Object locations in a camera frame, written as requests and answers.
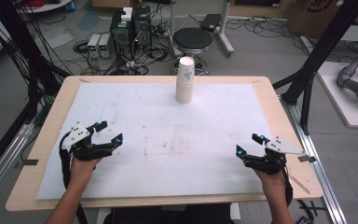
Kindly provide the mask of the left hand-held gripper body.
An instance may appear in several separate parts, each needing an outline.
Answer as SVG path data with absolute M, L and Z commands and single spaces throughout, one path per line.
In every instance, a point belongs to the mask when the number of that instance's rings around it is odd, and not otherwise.
M 113 151 L 103 149 L 102 144 L 92 144 L 93 134 L 90 134 L 79 121 L 66 133 L 60 142 L 60 157 L 64 161 L 71 155 L 81 161 L 91 161 L 104 157 L 109 157 Z

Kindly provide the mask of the stack of white paper cups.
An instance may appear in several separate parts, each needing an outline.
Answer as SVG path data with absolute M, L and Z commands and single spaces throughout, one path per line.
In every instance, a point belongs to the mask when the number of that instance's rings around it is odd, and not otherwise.
M 175 99 L 179 103 L 188 104 L 192 100 L 195 80 L 194 65 L 195 61 L 192 57 L 185 56 L 179 60 L 175 94 Z

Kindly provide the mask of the person's left hand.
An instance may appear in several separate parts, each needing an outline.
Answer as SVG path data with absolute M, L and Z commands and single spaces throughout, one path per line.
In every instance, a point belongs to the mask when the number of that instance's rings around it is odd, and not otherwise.
M 95 167 L 100 161 L 101 159 L 81 161 L 73 157 L 69 186 L 85 188 L 92 177 Z

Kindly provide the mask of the white foam mat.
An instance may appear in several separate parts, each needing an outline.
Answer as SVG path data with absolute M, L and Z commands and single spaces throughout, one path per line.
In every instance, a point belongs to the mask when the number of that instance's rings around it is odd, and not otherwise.
M 123 143 L 94 171 L 84 195 L 97 198 L 258 193 L 254 171 L 236 156 L 261 156 L 253 134 L 270 135 L 251 84 L 197 84 L 188 104 L 172 83 L 83 83 L 62 125 L 107 126 L 95 144 Z

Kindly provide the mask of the black clamp parts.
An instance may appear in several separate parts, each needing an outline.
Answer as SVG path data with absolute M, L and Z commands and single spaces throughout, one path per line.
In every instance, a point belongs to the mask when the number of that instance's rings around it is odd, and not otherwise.
M 298 200 L 299 208 L 306 212 L 305 216 L 302 216 L 296 224 L 315 224 L 315 218 L 318 216 L 319 211 L 325 211 L 324 207 L 316 206 L 314 202 L 310 202 L 307 205 L 303 200 Z

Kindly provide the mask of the grey bench power supply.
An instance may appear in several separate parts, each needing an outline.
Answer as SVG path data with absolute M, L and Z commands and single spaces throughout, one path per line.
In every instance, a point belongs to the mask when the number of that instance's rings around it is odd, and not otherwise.
M 88 50 L 89 50 L 89 56 L 91 58 L 100 58 L 101 57 L 101 53 L 99 50 L 99 40 L 100 40 L 101 36 L 100 35 L 93 35 L 89 42 L 88 42 Z
M 102 34 L 99 41 L 99 49 L 102 58 L 109 58 L 112 52 L 112 43 L 110 34 Z

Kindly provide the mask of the white platform board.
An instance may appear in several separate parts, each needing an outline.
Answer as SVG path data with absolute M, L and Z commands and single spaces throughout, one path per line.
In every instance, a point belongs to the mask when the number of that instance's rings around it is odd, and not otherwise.
M 358 128 L 358 97 L 349 90 L 337 85 L 338 73 L 346 63 L 325 62 L 318 71 L 330 99 L 347 127 Z

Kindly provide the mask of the person's dark clothing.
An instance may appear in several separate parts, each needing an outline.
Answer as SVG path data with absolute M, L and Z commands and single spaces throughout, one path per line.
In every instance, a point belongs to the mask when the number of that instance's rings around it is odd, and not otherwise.
M 182 210 L 162 206 L 114 208 L 103 224 L 234 224 L 230 203 L 192 204 Z

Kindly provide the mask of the clear plastic floor sheet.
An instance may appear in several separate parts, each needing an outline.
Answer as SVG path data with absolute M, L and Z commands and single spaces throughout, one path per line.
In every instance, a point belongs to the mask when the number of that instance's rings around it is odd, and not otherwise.
M 42 26 L 40 31 L 34 35 L 34 42 L 37 46 L 47 43 L 52 48 L 63 46 L 73 39 L 72 31 L 62 26 Z

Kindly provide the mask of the teal floor sheet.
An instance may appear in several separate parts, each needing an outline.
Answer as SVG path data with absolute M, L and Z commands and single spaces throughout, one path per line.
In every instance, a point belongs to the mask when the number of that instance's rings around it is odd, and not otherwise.
M 80 22 L 77 24 L 77 28 L 81 31 L 90 31 L 93 27 L 96 27 L 101 18 L 93 11 L 86 11 Z

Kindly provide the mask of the black round stool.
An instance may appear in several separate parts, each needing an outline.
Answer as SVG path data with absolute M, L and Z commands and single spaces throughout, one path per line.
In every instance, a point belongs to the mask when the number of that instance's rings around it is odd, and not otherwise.
M 172 37 L 173 46 L 178 49 L 181 54 L 176 56 L 172 63 L 172 71 L 176 72 L 179 67 L 179 60 L 188 56 L 195 61 L 195 72 L 197 76 L 208 76 L 207 63 L 200 55 L 206 52 L 212 45 L 213 40 L 206 31 L 187 27 L 176 31 Z

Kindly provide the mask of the flat black device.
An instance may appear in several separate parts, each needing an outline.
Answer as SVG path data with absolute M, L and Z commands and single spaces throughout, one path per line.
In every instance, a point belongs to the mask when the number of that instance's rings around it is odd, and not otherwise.
M 221 14 L 207 14 L 200 24 L 200 28 L 207 32 L 213 32 L 221 20 Z

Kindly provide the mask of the brown cardboard box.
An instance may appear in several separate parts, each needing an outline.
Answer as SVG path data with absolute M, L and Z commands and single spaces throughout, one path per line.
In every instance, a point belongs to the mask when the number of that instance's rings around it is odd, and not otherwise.
M 292 35 L 320 37 L 346 0 L 296 0 L 286 27 Z

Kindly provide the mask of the aluminium floor rail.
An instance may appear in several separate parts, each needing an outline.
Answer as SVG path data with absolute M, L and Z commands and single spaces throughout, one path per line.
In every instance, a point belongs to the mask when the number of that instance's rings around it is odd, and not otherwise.
M 315 161 L 310 163 L 313 168 L 319 183 L 321 184 L 323 191 L 323 201 L 326 207 L 327 213 L 333 224 L 347 224 L 347 220 L 343 214 L 343 211 L 339 205 L 335 192 L 328 180 L 327 174 L 324 170 L 323 164 L 320 161 L 316 147 L 313 144 L 311 137 L 303 130 L 300 125 L 300 111 L 296 105 L 289 105 L 284 100 L 281 100 L 282 106 L 290 119 L 297 138 L 301 146 L 307 152 L 307 155 L 314 158 Z
M 0 182 L 21 151 L 25 149 L 25 145 L 33 131 L 33 124 L 23 124 L 10 138 L 8 145 L 4 147 L 3 155 L 0 157 Z

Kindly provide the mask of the white metal post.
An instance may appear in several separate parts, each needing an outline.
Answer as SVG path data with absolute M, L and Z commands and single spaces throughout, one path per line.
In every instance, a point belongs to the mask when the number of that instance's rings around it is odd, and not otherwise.
M 170 45 L 172 48 L 173 56 L 176 55 L 176 48 L 173 45 L 174 22 L 175 22 L 175 0 L 170 0 L 170 30 L 168 34 L 169 34 Z

